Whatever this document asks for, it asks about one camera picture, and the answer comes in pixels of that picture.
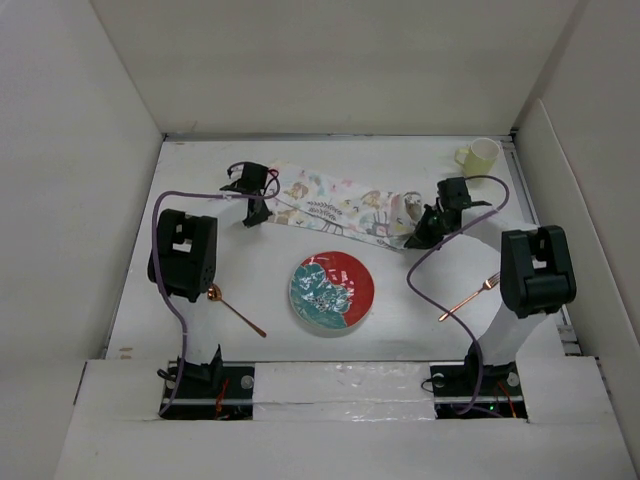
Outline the floral white cloth napkin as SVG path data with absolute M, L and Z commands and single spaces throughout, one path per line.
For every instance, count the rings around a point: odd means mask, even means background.
M 393 192 L 289 163 L 272 166 L 280 192 L 267 202 L 274 224 L 401 250 L 424 212 L 418 192 Z

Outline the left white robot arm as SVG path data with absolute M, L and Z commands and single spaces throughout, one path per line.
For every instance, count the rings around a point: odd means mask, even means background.
M 188 359 L 192 321 L 172 302 L 191 304 L 206 294 L 216 276 L 218 237 L 225 228 L 252 228 L 272 216 L 267 202 L 281 189 L 273 167 L 244 161 L 227 168 L 229 183 L 215 193 L 169 190 L 154 202 L 147 275 L 179 322 L 181 352 Z

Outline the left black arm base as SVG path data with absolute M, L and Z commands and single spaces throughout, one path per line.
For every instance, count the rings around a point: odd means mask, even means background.
M 255 365 L 212 360 L 186 363 L 176 396 L 169 402 L 177 362 L 156 374 L 164 382 L 160 417 L 165 420 L 245 421 L 253 419 Z

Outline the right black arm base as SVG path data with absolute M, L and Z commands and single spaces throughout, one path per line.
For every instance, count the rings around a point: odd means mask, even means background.
M 528 418 L 515 361 L 480 367 L 469 352 L 463 361 L 433 362 L 421 389 L 432 395 L 437 420 Z

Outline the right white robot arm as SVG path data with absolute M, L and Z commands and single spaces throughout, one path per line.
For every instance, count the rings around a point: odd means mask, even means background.
M 434 253 L 459 235 L 481 241 L 500 254 L 501 304 L 487 330 L 471 339 L 462 381 L 473 393 L 494 387 L 499 370 L 515 362 L 527 338 L 547 316 L 572 302 L 577 285 L 564 230 L 521 222 L 502 213 L 507 200 L 493 206 L 474 201 L 467 179 L 437 184 L 435 204 L 424 207 L 406 249 Z

